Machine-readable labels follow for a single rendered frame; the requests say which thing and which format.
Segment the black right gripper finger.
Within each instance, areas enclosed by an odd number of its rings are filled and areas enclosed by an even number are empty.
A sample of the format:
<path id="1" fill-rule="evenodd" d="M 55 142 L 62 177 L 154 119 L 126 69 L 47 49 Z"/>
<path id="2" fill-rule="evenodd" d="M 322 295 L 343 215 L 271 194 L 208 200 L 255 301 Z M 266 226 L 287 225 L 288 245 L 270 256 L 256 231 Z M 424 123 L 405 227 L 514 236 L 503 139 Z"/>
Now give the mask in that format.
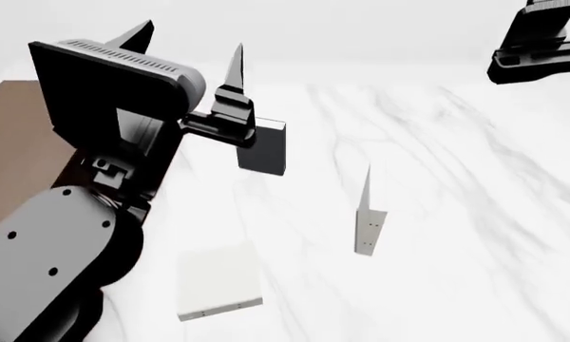
<path id="1" fill-rule="evenodd" d="M 570 20 L 570 0 L 526 0 L 505 35 L 501 48 L 563 42 Z"/>

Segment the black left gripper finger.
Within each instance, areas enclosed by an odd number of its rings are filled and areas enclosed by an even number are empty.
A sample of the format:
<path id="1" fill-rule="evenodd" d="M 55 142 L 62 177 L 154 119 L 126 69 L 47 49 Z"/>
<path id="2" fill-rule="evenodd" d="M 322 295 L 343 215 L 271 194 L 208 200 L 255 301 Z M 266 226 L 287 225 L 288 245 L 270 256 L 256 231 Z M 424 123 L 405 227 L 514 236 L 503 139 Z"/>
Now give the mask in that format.
<path id="1" fill-rule="evenodd" d="M 256 142 L 255 107 L 244 93 L 243 45 L 239 44 L 231 59 L 223 85 L 215 90 L 212 117 L 218 132 L 231 144 L 249 148 Z"/>
<path id="2" fill-rule="evenodd" d="M 153 33 L 153 22 L 146 20 L 105 44 L 111 48 L 121 48 L 135 53 L 145 54 L 150 45 Z"/>

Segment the black book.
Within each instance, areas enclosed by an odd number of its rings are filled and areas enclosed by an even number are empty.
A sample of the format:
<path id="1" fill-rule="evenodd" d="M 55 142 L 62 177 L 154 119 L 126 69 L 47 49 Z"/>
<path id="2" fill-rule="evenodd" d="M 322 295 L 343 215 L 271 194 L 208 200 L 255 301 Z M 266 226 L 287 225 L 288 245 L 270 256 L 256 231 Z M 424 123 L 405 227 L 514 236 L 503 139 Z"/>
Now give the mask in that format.
<path id="1" fill-rule="evenodd" d="M 286 123 L 256 118 L 256 142 L 249 148 L 237 148 L 240 169 L 274 176 L 286 170 Z"/>

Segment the brown wooden cabinet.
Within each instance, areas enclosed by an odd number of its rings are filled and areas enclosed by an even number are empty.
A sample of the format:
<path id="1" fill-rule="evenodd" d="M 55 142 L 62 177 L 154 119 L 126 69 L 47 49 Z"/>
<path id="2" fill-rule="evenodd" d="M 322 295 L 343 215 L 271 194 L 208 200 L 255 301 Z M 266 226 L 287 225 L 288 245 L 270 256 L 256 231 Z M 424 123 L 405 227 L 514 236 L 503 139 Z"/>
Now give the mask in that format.
<path id="1" fill-rule="evenodd" d="M 52 130 L 39 82 L 0 84 L 0 221 L 48 189 L 73 153 Z"/>

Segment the white book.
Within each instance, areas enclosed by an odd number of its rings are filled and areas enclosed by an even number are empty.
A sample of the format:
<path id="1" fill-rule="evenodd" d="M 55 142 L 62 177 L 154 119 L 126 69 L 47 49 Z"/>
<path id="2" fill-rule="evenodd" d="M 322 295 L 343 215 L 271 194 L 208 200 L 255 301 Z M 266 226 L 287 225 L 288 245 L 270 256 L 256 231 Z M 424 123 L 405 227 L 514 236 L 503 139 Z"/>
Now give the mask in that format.
<path id="1" fill-rule="evenodd" d="M 249 240 L 214 250 L 182 253 L 177 271 L 180 321 L 263 304 L 257 250 Z"/>

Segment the white shelf panel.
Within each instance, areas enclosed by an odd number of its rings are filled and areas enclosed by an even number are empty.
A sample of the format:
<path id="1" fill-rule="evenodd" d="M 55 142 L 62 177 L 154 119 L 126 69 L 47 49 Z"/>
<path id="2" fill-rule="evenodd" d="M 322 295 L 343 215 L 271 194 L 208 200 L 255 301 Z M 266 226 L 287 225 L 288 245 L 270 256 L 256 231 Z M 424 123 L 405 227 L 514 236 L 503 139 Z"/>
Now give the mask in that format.
<path id="1" fill-rule="evenodd" d="M 372 210 L 371 168 L 368 167 L 359 205 L 355 214 L 354 252 L 371 257 L 388 215 L 387 211 Z"/>

